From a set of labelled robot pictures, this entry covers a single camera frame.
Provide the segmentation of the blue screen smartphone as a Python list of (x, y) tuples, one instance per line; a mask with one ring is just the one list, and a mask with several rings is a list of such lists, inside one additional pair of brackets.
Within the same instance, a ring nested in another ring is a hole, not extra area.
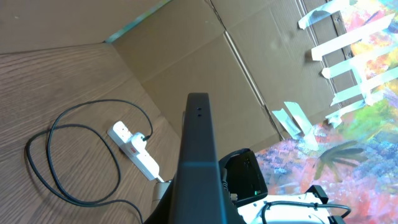
[(220, 168), (207, 93), (187, 98), (169, 223), (226, 223)]

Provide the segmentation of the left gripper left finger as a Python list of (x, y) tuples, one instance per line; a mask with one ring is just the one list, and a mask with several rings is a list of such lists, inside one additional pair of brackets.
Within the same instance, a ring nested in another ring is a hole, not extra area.
[(168, 224), (173, 183), (156, 183), (152, 196), (151, 214), (144, 224)]

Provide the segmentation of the white power strip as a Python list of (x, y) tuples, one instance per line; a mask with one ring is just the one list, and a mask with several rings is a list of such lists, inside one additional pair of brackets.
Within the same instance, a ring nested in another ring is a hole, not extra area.
[(146, 151), (147, 141), (142, 133), (132, 134), (122, 121), (118, 121), (107, 134), (148, 180), (164, 182), (158, 163)]

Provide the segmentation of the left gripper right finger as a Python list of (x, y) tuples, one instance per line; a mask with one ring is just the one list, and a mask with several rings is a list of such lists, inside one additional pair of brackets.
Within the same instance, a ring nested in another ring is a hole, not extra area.
[(232, 203), (227, 192), (223, 192), (223, 202), (227, 224), (246, 224), (241, 215), (238, 213), (238, 209)]

